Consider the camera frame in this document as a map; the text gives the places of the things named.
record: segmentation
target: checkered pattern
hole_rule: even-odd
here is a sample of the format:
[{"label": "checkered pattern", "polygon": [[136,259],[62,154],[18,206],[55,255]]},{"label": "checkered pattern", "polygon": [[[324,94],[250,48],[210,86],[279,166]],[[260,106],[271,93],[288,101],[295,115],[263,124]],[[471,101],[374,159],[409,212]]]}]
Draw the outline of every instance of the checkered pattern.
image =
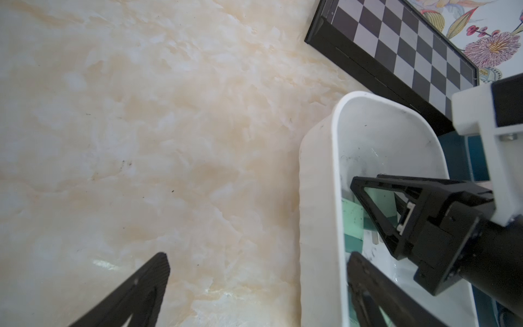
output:
[{"label": "checkered pattern", "polygon": [[338,0],[334,27],[451,118],[450,98],[474,67],[401,0]]}]

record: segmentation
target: chessboard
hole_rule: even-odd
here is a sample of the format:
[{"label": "chessboard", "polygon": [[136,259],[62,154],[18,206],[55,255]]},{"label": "chessboard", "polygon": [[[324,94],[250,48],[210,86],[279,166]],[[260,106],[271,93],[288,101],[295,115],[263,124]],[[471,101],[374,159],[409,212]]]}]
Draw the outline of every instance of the chessboard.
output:
[{"label": "chessboard", "polygon": [[441,135],[477,68],[402,0],[323,0],[306,42],[372,92],[418,111]]}]

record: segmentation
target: floral wallpaper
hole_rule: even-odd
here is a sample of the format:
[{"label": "floral wallpaper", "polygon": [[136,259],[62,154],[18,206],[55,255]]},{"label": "floral wallpaper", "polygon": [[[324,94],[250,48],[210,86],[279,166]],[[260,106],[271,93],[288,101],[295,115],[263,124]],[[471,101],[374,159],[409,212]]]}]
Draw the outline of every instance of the floral wallpaper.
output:
[{"label": "floral wallpaper", "polygon": [[407,0],[491,83],[523,73],[523,1]]}]

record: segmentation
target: screw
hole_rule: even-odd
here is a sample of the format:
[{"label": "screw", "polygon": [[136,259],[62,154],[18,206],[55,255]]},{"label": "screw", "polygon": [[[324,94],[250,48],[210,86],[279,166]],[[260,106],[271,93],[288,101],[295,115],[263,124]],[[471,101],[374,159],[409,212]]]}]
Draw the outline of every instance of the screw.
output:
[{"label": "screw", "polygon": [[504,134],[504,135],[499,136],[499,140],[502,142],[514,141],[517,139],[518,139],[518,134],[516,134],[516,133],[509,133],[509,134]]}]

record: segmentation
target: marble countertop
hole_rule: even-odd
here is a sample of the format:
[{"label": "marble countertop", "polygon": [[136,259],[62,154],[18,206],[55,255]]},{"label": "marble countertop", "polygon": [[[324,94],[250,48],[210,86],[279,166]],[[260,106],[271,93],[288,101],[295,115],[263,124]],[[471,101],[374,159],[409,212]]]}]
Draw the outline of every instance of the marble countertop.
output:
[{"label": "marble countertop", "polygon": [[317,1],[0,5],[0,325],[68,325],[156,252],[158,326],[300,325],[298,149],[365,88]]}]

